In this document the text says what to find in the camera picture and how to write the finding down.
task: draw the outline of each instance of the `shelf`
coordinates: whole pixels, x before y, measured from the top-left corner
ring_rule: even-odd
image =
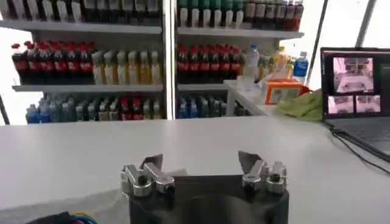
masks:
[[[279,38],[294,39],[304,34],[301,32],[276,31],[276,30],[255,30],[255,29],[230,29],[230,28],[192,28],[179,27],[177,33],[182,35],[205,35],[225,37],[252,37],[252,38]]]
[[[179,84],[179,91],[211,91],[211,90],[227,90],[224,84]]]
[[[48,30],[48,31],[71,31],[71,32],[102,32],[102,33],[149,33],[160,34],[158,26],[130,26],[121,24],[93,24],[93,23],[66,23],[66,22],[41,22],[3,20],[0,27],[18,30]]]
[[[92,93],[92,92],[159,92],[163,85],[20,85],[16,92]]]

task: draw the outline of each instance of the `laptop keyboard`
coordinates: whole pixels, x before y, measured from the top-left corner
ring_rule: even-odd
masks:
[[[390,141],[390,117],[348,119],[336,126],[368,142]]]

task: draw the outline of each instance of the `laptop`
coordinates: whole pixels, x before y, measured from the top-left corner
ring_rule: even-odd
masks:
[[[390,162],[390,49],[321,48],[322,120]]]

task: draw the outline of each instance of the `blue wire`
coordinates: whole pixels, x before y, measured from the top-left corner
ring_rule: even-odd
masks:
[[[87,216],[75,216],[71,219],[72,221],[82,221],[82,222],[89,222],[92,224],[98,224],[95,220],[92,218],[89,218]]]

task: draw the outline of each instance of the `black cable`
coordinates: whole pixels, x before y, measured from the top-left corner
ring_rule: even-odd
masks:
[[[338,139],[339,141],[341,141],[341,143],[343,143],[355,156],[357,156],[360,160],[362,160],[362,162],[364,163],[367,163],[367,164],[370,164],[371,166],[374,166],[378,169],[380,169],[381,171],[383,171],[384,173],[386,173],[387,175],[390,175],[390,171],[383,168],[382,166],[379,166],[378,164],[375,164],[373,162],[370,162],[368,161],[366,158],[364,158],[363,156],[361,156],[359,153],[357,153],[356,151],[354,151],[342,138],[342,136],[340,135],[340,133],[338,133],[337,131],[334,131],[334,129],[330,129],[332,135]]]

